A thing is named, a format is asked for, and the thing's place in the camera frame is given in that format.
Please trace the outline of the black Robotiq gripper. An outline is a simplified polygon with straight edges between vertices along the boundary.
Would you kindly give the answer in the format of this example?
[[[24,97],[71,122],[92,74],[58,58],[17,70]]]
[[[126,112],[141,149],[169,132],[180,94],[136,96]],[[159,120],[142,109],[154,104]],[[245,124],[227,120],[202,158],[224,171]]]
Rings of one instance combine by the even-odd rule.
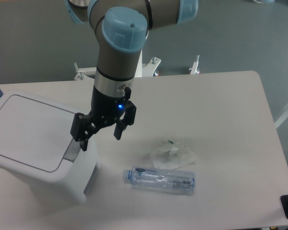
[[[85,115],[76,113],[73,118],[70,134],[76,142],[80,142],[80,148],[87,151],[88,141],[92,135],[101,128],[116,124],[114,137],[121,139],[127,126],[134,124],[136,106],[124,96],[110,97],[101,93],[95,86],[91,100],[91,111]]]

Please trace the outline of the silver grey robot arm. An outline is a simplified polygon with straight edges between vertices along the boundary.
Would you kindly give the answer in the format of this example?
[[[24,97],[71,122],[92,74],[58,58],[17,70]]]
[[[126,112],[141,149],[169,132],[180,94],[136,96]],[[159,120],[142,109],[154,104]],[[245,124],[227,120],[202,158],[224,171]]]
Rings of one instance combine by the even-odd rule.
[[[197,0],[68,0],[75,23],[89,22],[99,44],[95,81],[88,114],[74,116],[71,135],[87,150],[88,141],[100,129],[115,126],[120,139],[135,120],[131,86],[141,51],[153,29],[195,18]]]

